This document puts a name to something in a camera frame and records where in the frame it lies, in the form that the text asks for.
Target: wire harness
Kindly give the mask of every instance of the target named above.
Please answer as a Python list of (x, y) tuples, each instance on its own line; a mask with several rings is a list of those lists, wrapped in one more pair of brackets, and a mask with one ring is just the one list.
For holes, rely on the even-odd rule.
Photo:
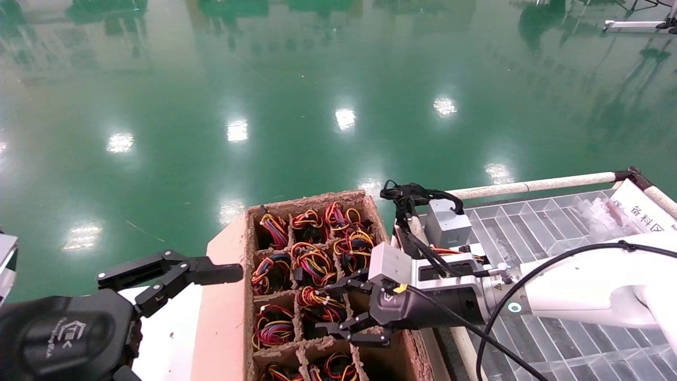
[(292, 218), (290, 225), (298, 242), (321, 243), (329, 238), (328, 225), (314, 209)]
[(276, 250), (284, 249), (287, 246), (287, 243), (289, 243), (289, 237), (287, 236), (286, 230), (287, 223), (280, 217), (275, 217), (268, 213), (265, 207), (261, 206), (261, 209), (264, 213), (259, 224), (263, 226), (265, 230), (268, 230), (268, 233), (270, 233), (273, 238), (271, 247)]
[(336, 282), (332, 258), (312, 243), (299, 242), (291, 248), (294, 279), (301, 285), (324, 287)]
[(355, 208), (347, 209), (343, 220), (348, 225), (341, 230), (343, 237), (334, 243), (333, 251), (346, 275), (352, 275), (361, 268), (369, 267), (374, 248), (374, 239), (370, 235), (372, 222), (362, 220), (362, 215)]
[(342, 300), (320, 296), (320, 291), (310, 286), (301, 289), (297, 302), (303, 317), (314, 323), (342, 323), (347, 318)]
[(282, 306), (266, 304), (256, 316), (252, 344), (256, 350), (286, 344), (294, 340), (293, 315)]
[(287, 253), (276, 253), (266, 257), (252, 274), (254, 295), (270, 295), (292, 287), (292, 258)]
[(357, 381), (357, 370), (350, 356), (334, 352), (324, 361), (310, 365), (311, 381)]
[(303, 376), (298, 369), (293, 370), (280, 363), (270, 363), (263, 368), (259, 381), (303, 381)]

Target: reflective floor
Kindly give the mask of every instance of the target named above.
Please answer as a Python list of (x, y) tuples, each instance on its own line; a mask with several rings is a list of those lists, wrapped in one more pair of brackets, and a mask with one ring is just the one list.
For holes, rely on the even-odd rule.
[(451, 189), (635, 165), (677, 196), (677, 44), (603, 35), (625, 16), (612, 1), (0, 4), (12, 300), (91, 292), (100, 270), (166, 247), (201, 255), (249, 205), (387, 178)]

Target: black wire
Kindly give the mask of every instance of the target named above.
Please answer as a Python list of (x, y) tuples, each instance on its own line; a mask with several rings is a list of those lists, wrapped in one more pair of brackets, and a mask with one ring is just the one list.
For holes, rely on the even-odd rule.
[(418, 239), (417, 236), (413, 235), (412, 233), (408, 233), (407, 238), (409, 238), (414, 243), (414, 245), (416, 245), (416, 247), (421, 251), (421, 254), (423, 254), (428, 262), (433, 265), (433, 268), (439, 273), (440, 277), (448, 278), (449, 275), (453, 275), (455, 277), (463, 276), (463, 274), (452, 269), (452, 267), (445, 260), (443, 260), (438, 253), (435, 253), (430, 248), (430, 246)]
[(474, 324), (471, 322), (467, 321), (466, 319), (463, 319), (459, 314), (455, 313), (454, 311), (450, 310), (447, 306), (444, 304), (436, 301), (435, 299), (432, 299), (430, 296), (426, 295), (423, 291), (419, 290), (418, 288), (412, 287), (411, 285), (407, 286), (407, 290), (413, 292), (414, 294), (420, 296), (421, 298), (424, 298), (427, 300), (429, 303), (432, 305), (436, 306), (443, 312), (453, 316), (456, 320), (461, 322), (465, 326), (465, 328), (471, 330), (474, 334), (478, 335), (479, 337), (482, 338), (482, 343), (489, 342), (491, 345), (495, 346), (498, 350), (503, 352), (506, 356), (510, 357), (514, 362), (518, 363), (521, 367), (527, 370), (533, 377), (535, 377), (539, 381), (548, 381), (545, 376), (543, 376), (538, 370), (534, 369), (531, 365), (529, 365), (526, 361), (522, 360), (520, 356), (516, 355), (514, 352), (512, 352), (510, 349), (507, 349), (503, 344), (499, 343), (496, 341), (496, 339), (492, 338), (489, 336), (489, 334), (482, 332), (481, 329), (476, 327)]
[(475, 363), (475, 373), (477, 375), (478, 380), (482, 381), (482, 376), (481, 376), (481, 373), (482, 373), (482, 356), (484, 354), (484, 348), (487, 346), (487, 342), (496, 346), (493, 342), (486, 340), (485, 337), (488, 336), (489, 333), (492, 331), (492, 327), (494, 326), (494, 323), (496, 322), (498, 315), (500, 314), (501, 310), (503, 309), (503, 306), (505, 306), (505, 304), (508, 302), (508, 300), (513, 295), (515, 295), (517, 293), (517, 291), (520, 288), (522, 288), (528, 281), (537, 277), (543, 270), (547, 269), (548, 267), (552, 266), (553, 264), (556, 264), (557, 262), (560, 262), (560, 261), (563, 261), (567, 258), (570, 258), (570, 257), (572, 257), (576, 254), (580, 254), (580, 253), (583, 253), (583, 252), (589, 252), (590, 250), (596, 250), (596, 249), (624, 249), (624, 250), (627, 250), (629, 252), (633, 252), (635, 250), (642, 250), (644, 252), (661, 254), (663, 256), (669, 256), (669, 257), (677, 259), (677, 253), (671, 252), (670, 250), (660, 249), (658, 247), (653, 247), (653, 246), (635, 245), (635, 244), (627, 243), (625, 241), (618, 241), (617, 243), (595, 243), (593, 245), (577, 247), (573, 250), (569, 250), (568, 252), (566, 252), (564, 254), (561, 254), (560, 256), (553, 257), (549, 261), (541, 264), (539, 267), (535, 268), (533, 271), (526, 274), (522, 279), (520, 279), (517, 283), (515, 283), (515, 285), (512, 288), (510, 288), (510, 290), (506, 293), (506, 295), (503, 297), (503, 299), (501, 299), (501, 301), (496, 305), (496, 309), (494, 310), (491, 317), (489, 318), (489, 321), (487, 322), (487, 326), (484, 329), (484, 332), (482, 332), (484, 334), (484, 336), (481, 336), (482, 341), (480, 341), (479, 348), (477, 349), (477, 362)]

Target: cable bundle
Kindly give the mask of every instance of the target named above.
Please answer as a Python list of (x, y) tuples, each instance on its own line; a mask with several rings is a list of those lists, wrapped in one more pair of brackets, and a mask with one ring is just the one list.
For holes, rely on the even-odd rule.
[(329, 204), (324, 210), (324, 221), (329, 225), (331, 230), (343, 230), (348, 227), (348, 221), (343, 215), (343, 207), (338, 201)]
[(270, 235), (273, 237), (273, 244), (271, 245), (274, 249), (282, 250), (287, 246), (289, 238), (287, 237), (286, 222), (280, 217), (274, 217), (272, 214), (265, 212), (261, 221), (259, 222), (265, 230), (268, 230)]
[(252, 274), (254, 295), (268, 295), (292, 287), (292, 258), (287, 253), (266, 257)]
[(372, 223), (369, 220), (362, 222), (362, 216), (354, 208), (345, 211), (345, 219), (349, 221), (349, 225), (343, 230), (343, 240), (334, 244), (334, 255), (346, 275), (352, 275), (358, 269), (369, 266), (374, 248), (374, 240), (368, 232)]
[(313, 323), (342, 323), (347, 319), (345, 303), (329, 296), (321, 297), (310, 286), (301, 289), (297, 295), (297, 302), (303, 311), (303, 316)]
[(266, 305), (257, 315), (252, 344), (257, 350), (282, 345), (294, 340), (292, 314), (281, 306)]
[(321, 243), (329, 237), (328, 225), (313, 209), (292, 218), (291, 226), (297, 232), (299, 242)]
[[(304, 248), (309, 248), (310, 250), (303, 252)], [(291, 253), (294, 279), (301, 285), (324, 287), (330, 281), (336, 282), (334, 262), (317, 246), (311, 243), (299, 242), (292, 246)]]
[(280, 363), (270, 363), (261, 371), (259, 381), (303, 381), (303, 376), (298, 370), (288, 369)]
[[(458, 250), (453, 250), (453, 249), (443, 249), (442, 247), (437, 247), (437, 246), (435, 246), (435, 245), (433, 245), (433, 244), (431, 244), (430, 247), (431, 247), (431, 249), (433, 249), (433, 251), (434, 251), (435, 253), (439, 254), (439, 256), (441, 256), (441, 257), (444, 257), (444, 256), (453, 256), (454, 254), (463, 254), (463, 253), (467, 253), (467, 252), (458, 251)], [(485, 262), (485, 258), (483, 258), (483, 257), (481, 257), (481, 256), (475, 256), (475, 260), (476, 260), (477, 262), (481, 263), (481, 264), (484, 264), (484, 262)]]
[(350, 356), (343, 352), (334, 352), (322, 367), (317, 364), (309, 367), (311, 381), (357, 381), (357, 370)]

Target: white robotic arm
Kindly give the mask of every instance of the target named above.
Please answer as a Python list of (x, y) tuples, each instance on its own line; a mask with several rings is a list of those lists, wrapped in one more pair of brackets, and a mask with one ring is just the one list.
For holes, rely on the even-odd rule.
[[(677, 252), (677, 233), (624, 239)], [(548, 260), (524, 263), (523, 275)], [(531, 313), (539, 317), (635, 328), (661, 328), (677, 350), (677, 304), (672, 277), (677, 260), (644, 251), (597, 249), (543, 271), (525, 286)]]

